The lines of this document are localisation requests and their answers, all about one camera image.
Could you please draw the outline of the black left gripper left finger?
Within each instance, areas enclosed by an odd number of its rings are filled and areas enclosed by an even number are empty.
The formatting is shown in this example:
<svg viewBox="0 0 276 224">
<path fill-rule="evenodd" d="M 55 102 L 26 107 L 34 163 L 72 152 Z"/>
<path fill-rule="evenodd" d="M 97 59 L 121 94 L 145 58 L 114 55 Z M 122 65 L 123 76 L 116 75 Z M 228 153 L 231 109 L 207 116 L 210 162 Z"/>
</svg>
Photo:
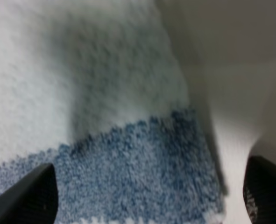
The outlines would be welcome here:
<svg viewBox="0 0 276 224">
<path fill-rule="evenodd" d="M 53 164 L 45 163 L 0 195 L 0 224 L 53 224 L 58 189 Z"/>
</svg>

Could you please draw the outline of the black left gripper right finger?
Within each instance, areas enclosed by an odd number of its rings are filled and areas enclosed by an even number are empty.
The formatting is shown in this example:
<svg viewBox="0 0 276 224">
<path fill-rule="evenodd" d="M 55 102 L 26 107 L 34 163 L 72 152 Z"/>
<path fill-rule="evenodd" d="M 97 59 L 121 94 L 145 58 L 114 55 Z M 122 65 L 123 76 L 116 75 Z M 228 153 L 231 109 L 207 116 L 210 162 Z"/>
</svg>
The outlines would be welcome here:
<svg viewBox="0 0 276 224">
<path fill-rule="evenodd" d="M 243 199 L 253 224 L 276 224 L 276 165 L 261 156 L 248 159 Z"/>
</svg>

